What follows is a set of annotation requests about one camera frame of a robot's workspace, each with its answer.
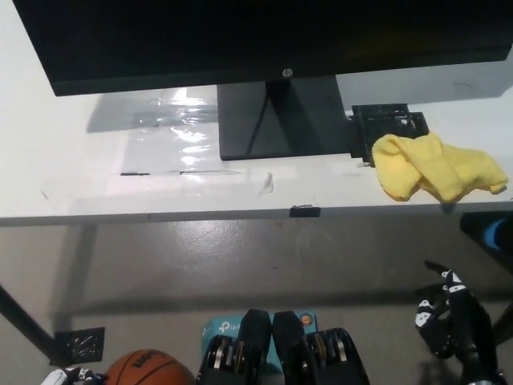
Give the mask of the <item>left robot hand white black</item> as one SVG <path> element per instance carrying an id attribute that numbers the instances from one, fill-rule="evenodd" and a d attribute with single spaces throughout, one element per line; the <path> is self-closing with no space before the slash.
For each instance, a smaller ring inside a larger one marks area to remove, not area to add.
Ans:
<path id="1" fill-rule="evenodd" d="M 106 384 L 108 376 L 85 367 L 64 367 L 53 370 L 41 385 L 72 385 L 81 383 L 85 385 Z"/>

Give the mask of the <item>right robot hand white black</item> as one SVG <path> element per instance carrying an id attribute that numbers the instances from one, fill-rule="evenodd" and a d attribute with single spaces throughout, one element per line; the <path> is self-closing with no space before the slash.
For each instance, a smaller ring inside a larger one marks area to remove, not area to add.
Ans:
<path id="1" fill-rule="evenodd" d="M 424 261 L 440 283 L 416 291 L 421 298 L 414 324 L 430 353 L 455 357 L 462 364 L 463 384 L 499 380 L 499 365 L 490 315 L 455 271 Z"/>

